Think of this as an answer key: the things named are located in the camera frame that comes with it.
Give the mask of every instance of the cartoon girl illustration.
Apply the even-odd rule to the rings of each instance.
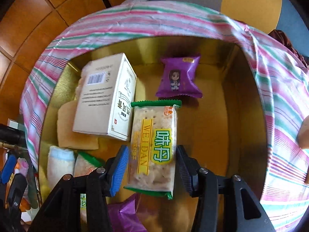
[[[169,75],[171,89],[179,90],[180,86],[180,70],[171,70]]]

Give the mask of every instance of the blue clip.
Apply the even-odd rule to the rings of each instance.
[[[16,164],[17,164],[16,157],[14,155],[9,155],[2,171],[0,172],[0,183],[6,184],[9,182]]]

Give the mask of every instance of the white box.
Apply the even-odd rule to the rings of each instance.
[[[126,55],[94,60],[87,72],[73,131],[129,141],[136,74]]]

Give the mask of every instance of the blue panel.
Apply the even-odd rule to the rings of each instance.
[[[276,30],[282,30],[300,54],[309,56],[309,31],[289,0],[282,0]]]

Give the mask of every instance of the striped tablecloth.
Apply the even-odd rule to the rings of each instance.
[[[34,166],[48,102],[66,62],[110,43],[157,35],[202,36],[241,47],[254,72],[267,124],[261,204],[277,231],[293,230],[309,205],[309,187],[303,183],[309,158],[296,142],[309,115],[308,71],[263,32],[191,3],[148,1],[112,7],[81,18],[51,42],[36,62],[20,103]]]

